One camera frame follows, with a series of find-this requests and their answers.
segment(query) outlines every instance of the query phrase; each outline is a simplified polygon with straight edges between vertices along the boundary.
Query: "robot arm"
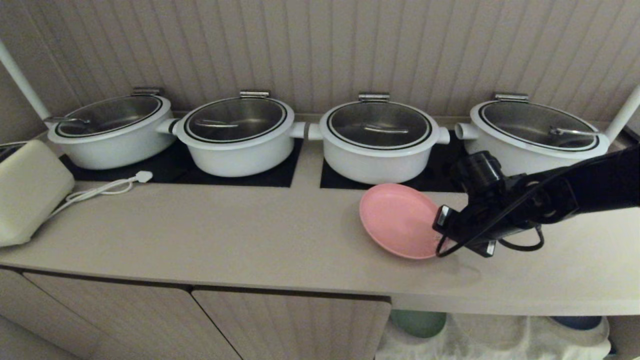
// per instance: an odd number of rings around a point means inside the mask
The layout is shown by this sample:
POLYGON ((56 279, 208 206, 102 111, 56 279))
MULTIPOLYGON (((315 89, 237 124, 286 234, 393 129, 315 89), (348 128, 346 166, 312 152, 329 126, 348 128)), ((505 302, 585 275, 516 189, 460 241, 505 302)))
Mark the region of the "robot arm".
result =
POLYGON ((506 177, 488 151, 460 159, 452 179, 469 195, 462 211, 441 206, 433 229, 443 234, 438 256, 465 246, 490 257, 495 244, 537 250, 544 244, 541 225, 580 213, 640 206, 640 146, 581 161, 570 167, 506 177), (540 243, 513 245, 505 236, 536 228, 540 243), (446 238, 457 244, 441 252, 446 238))

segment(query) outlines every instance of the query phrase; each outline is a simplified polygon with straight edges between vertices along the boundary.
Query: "cabinet door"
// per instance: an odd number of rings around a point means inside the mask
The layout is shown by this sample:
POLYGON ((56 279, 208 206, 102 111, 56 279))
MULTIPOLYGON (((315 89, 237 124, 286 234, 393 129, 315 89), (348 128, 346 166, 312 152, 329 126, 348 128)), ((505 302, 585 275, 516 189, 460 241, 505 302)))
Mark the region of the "cabinet door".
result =
POLYGON ((373 359, 388 298, 198 288, 192 296, 244 360, 373 359))
POLYGON ((30 273, 25 276, 149 359, 240 359, 182 289, 30 273))
POLYGON ((2 268, 0 315, 82 359, 89 359, 104 337, 23 276, 2 268))

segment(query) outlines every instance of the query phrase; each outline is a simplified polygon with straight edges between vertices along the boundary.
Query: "pink plate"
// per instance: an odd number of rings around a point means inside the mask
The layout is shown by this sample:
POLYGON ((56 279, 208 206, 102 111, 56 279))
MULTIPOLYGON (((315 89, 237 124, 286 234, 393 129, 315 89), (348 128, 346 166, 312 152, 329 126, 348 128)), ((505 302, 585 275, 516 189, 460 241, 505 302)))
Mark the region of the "pink plate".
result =
POLYGON ((409 259, 435 256, 442 238, 431 228, 437 212, 426 195, 398 184, 376 185, 360 200, 360 219, 373 240, 409 259))

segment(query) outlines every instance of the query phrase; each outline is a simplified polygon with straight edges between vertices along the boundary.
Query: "white cloth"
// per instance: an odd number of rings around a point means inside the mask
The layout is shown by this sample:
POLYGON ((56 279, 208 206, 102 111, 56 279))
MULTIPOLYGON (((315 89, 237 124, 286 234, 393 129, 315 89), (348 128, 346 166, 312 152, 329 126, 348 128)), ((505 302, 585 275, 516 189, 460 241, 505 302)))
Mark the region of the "white cloth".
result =
POLYGON ((376 360, 602 360, 609 322, 569 329, 544 316, 447 315, 440 334, 411 336, 387 323, 376 360))

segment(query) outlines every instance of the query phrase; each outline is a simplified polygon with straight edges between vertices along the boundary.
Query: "black cable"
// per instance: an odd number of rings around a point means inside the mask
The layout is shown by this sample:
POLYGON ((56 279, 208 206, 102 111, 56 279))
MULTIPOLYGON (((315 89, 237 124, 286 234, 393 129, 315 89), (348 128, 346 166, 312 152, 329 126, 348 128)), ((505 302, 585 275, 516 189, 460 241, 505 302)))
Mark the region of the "black cable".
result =
POLYGON ((440 239, 440 241, 438 242, 438 247, 436 248, 436 255, 439 258, 443 258, 447 255, 451 255, 453 252, 456 252, 458 250, 460 250, 460 248, 462 248, 463 246, 465 246, 466 244, 474 241, 475 239, 477 239, 478 237, 482 236, 485 232, 487 232, 489 229, 491 229, 495 224, 497 224, 498 222, 500 222, 500 220, 502 220, 504 217, 506 217, 507 215, 509 215, 510 212, 512 212, 515 208, 517 208, 519 205, 521 205, 523 202, 525 202, 526 200, 530 199, 540 188, 542 188, 543 186, 545 186, 546 184, 548 184, 549 182, 551 182, 551 180, 554 180, 555 178, 566 174, 567 172, 577 168, 577 167, 581 167, 584 165, 591 165, 594 163, 598 163, 600 161, 605 161, 611 157, 614 156, 619 156, 620 154, 618 154, 617 152, 614 152, 612 154, 609 155, 605 155, 605 156, 599 156, 597 158, 591 158, 591 159, 586 159, 583 161, 580 161, 579 163, 575 163, 569 167, 566 167, 562 170, 560 170, 559 172, 553 174, 552 176, 540 181, 538 184, 534 185, 532 188, 530 188, 529 190, 527 190, 525 193, 523 193, 519 198, 517 198, 516 200, 514 200, 509 206, 507 206, 506 208, 504 208, 504 210, 502 210, 498 215, 496 215, 492 221, 489 222, 489 224, 487 226, 485 226, 482 230, 480 230, 476 235, 470 237, 467 240, 461 241, 461 242, 457 242, 456 245, 454 245, 453 247, 447 249, 445 252, 440 252, 440 250, 442 249, 442 245, 444 244, 444 241, 447 239, 447 234, 443 234, 442 235, 442 239, 440 239))
POLYGON ((508 247, 511 250, 516 251, 536 251, 542 249, 542 246, 545 244, 545 236, 542 234, 542 225, 536 225, 536 232, 538 232, 538 237, 540 241, 535 245, 516 245, 514 243, 510 243, 505 239, 500 239, 498 242, 505 247, 508 247))

